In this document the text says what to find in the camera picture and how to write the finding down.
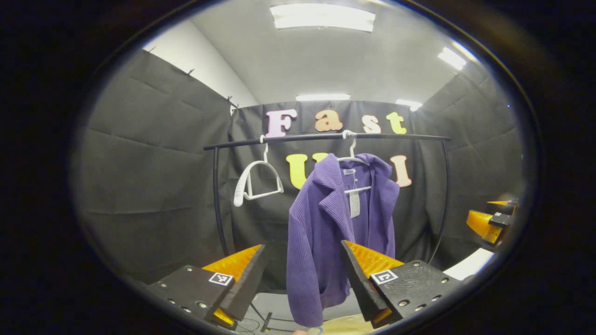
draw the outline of ceiling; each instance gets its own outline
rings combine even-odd
[[[346,5],[376,14],[372,33],[340,28],[277,30],[269,7]],[[297,95],[347,93],[353,100],[429,99],[455,75],[437,57],[452,42],[418,14],[379,1],[229,0],[191,18],[261,104]]]

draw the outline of purple jacket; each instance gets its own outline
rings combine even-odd
[[[342,240],[395,257],[392,215],[399,185],[389,179],[392,167],[371,154],[356,157],[370,166],[338,162],[334,154],[315,164],[290,208],[287,293],[295,322],[306,327],[322,325],[323,309],[349,295],[339,254]],[[354,176],[356,188],[372,189],[359,192],[360,214],[351,219],[344,190],[353,189]]]

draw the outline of black clothing rack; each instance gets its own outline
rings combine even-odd
[[[295,136],[284,136],[284,137],[272,137],[262,139],[247,139],[244,141],[228,142],[213,144],[203,147],[203,150],[213,150],[213,203],[215,207],[215,221],[218,226],[219,242],[221,243],[222,250],[225,256],[229,256],[228,246],[225,242],[224,227],[222,225],[221,210],[219,207],[219,192],[218,192],[218,167],[219,167],[219,149],[220,148],[234,148],[242,147],[245,145],[275,143],[275,142],[295,142],[295,141],[312,141],[315,139],[352,139],[352,138],[391,138],[391,139],[421,139],[425,141],[440,141],[443,156],[445,157],[445,205],[443,207],[443,215],[441,216],[441,224],[439,226],[439,239],[434,247],[432,255],[427,260],[427,263],[433,260],[434,255],[439,248],[439,243],[443,236],[443,226],[445,223],[445,213],[448,205],[448,194],[449,194],[449,158],[447,157],[447,149],[445,146],[446,141],[450,141],[450,137],[443,136],[431,136],[431,135],[398,135],[398,134],[365,134],[365,133],[351,133],[346,137],[343,133],[333,134],[313,134],[313,135],[295,135]]]

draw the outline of foam letter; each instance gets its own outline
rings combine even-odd
[[[315,122],[315,128],[320,132],[338,131],[343,127],[343,123],[339,122],[339,115],[334,110],[322,110],[315,115],[315,118],[318,120]]]
[[[399,187],[406,187],[412,185],[412,180],[408,177],[408,170],[406,170],[406,156],[393,156],[389,160],[395,165],[395,173],[398,175]]]
[[[304,162],[306,162],[307,159],[308,156],[305,154],[292,154],[285,158],[290,164],[290,181],[298,190],[301,189],[302,185],[306,182]]]
[[[378,126],[378,120],[372,115],[365,115],[362,117],[364,123],[364,132],[367,134],[380,134],[381,127]]]
[[[393,112],[387,115],[387,120],[391,121],[391,129],[396,134],[405,134],[406,129],[402,128],[401,122],[403,122],[403,117],[399,116],[397,112]]]
[[[327,155],[329,155],[328,153],[316,153],[316,154],[312,154],[312,159],[316,160],[316,162],[320,162],[321,160],[323,160],[325,157],[327,157]]]
[[[292,120],[290,117],[296,118],[298,112],[295,109],[268,111],[266,115],[269,117],[269,132],[265,137],[283,137],[285,132],[281,129],[290,130]]]

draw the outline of jacket sleeve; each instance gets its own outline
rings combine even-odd
[[[286,283],[294,321],[305,327],[323,325],[323,310],[311,239],[302,219],[290,213]]]

